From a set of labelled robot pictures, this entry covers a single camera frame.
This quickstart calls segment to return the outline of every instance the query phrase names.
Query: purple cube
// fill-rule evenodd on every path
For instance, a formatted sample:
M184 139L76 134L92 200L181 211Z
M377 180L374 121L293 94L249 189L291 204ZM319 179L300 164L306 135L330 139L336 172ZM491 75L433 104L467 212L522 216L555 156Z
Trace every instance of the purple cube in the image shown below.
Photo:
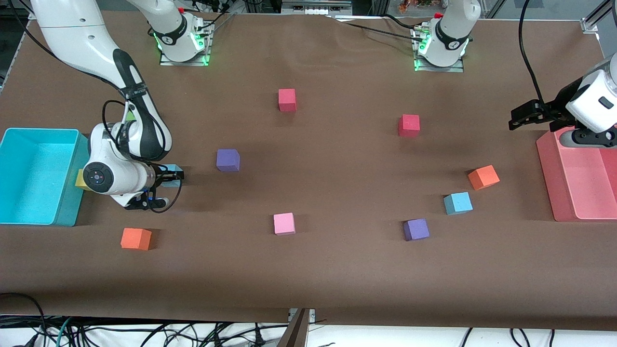
M403 225L405 230L405 241L420 240L430 236L426 219L408 220Z
M240 171L240 153L235 149L219 149L217 167L222 172Z

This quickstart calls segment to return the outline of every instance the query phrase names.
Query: orange cube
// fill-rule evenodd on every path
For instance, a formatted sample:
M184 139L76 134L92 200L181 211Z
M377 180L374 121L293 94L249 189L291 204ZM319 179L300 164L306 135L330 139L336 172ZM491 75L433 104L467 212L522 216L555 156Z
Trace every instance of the orange cube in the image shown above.
M499 177L497 176L497 172L495 172L493 165L488 165L470 173L469 181L471 182L473 189L480 190L499 182Z
M128 249L141 249L147 251L150 247L152 232L146 229L124 228L120 246Z

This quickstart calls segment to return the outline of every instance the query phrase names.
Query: pink plastic bin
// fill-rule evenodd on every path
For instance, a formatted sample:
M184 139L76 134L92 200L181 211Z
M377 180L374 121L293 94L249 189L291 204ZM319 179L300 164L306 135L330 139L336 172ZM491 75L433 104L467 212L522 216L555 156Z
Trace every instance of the pink plastic bin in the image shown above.
M536 141L555 220L617 220L617 149L564 147L559 136L567 130Z

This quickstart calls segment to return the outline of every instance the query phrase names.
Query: yellow cube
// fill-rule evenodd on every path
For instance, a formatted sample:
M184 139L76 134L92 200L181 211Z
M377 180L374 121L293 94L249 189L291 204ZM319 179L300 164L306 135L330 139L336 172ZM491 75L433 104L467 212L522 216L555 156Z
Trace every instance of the yellow cube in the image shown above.
M79 172L77 173L77 179L75 180L75 186L83 190L92 191L92 189L88 188L88 186L86 185L86 182L83 180L83 169L79 169Z

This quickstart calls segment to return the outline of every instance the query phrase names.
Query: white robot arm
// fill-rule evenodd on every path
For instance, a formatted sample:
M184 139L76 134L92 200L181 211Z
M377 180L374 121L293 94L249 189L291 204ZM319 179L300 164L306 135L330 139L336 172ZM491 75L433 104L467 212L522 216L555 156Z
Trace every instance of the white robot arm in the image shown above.
M553 101L530 100L511 112L510 130L530 123L550 122L551 131L564 132L566 147L617 146L617 54L601 61L583 77L565 86Z
M480 13L478 0L451 0L442 18L433 18L428 22L429 37L418 53L432 65L454 65L464 54L469 34Z
M171 0L130 2L147 14L157 35L172 38L161 44L169 58L186 60L198 52L190 37L194 21L180 14ZM109 36L96 0L32 0L32 6L56 57L112 85L125 100L121 122L101 123L92 131L86 184L127 209L164 207L166 199L150 202L149 193L168 180L169 173L150 162L167 155L172 137L137 66Z

